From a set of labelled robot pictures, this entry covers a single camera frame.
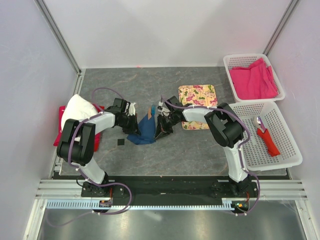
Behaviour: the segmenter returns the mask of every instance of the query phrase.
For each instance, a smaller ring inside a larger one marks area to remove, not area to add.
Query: blue cloth
[[[130,134],[126,137],[126,139],[136,145],[153,144],[156,141],[156,122],[154,114],[152,114],[150,119],[148,119],[148,114],[145,115],[144,118],[142,118],[142,120],[138,123],[138,127],[141,135]]]

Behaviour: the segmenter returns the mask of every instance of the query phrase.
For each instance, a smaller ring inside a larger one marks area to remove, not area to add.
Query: white wall
[[[302,0],[271,51],[269,59],[285,99],[280,110],[303,156],[292,174],[302,179],[320,223],[320,28],[319,0]]]
[[[0,0],[0,233],[23,237],[76,80],[33,0]]]
[[[45,0],[82,68],[223,66],[262,53],[290,0]]]

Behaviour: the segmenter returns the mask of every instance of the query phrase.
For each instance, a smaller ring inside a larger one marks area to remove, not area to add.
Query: floral fabric
[[[188,85],[179,87],[179,100],[185,104],[214,107],[218,104],[213,85]],[[185,130],[209,129],[208,124],[199,121],[182,122]]]

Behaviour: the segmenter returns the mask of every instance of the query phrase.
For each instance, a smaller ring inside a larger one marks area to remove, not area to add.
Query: perforated basket
[[[251,139],[243,145],[246,166],[251,171],[290,168],[301,164],[302,155],[277,104],[273,101],[237,102],[230,104],[249,129]],[[253,117],[260,116],[279,152],[271,157],[264,141],[257,135]]]
[[[285,98],[285,92],[280,84],[280,81],[277,77],[277,74],[275,73],[274,68],[272,68],[273,72],[273,78],[274,78],[274,83],[277,88],[278,95],[274,98],[265,98],[265,99],[254,99],[254,100],[243,100],[240,99],[237,95],[234,83],[232,82],[229,70],[234,68],[234,67],[244,67],[247,68],[249,67],[250,64],[254,63],[256,60],[263,58],[264,62],[266,63],[267,67],[271,66],[271,63],[268,59],[268,57],[264,54],[259,54],[259,53],[250,53],[250,54],[233,54],[233,55],[227,55],[223,58],[223,63],[225,67],[226,74],[229,79],[229,84],[232,90],[232,95],[236,103],[238,102],[264,102],[264,101],[278,101],[278,100],[283,100]]]

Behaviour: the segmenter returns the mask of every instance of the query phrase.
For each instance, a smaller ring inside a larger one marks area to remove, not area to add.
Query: black square
[[[118,139],[118,146],[125,145],[125,139]]]

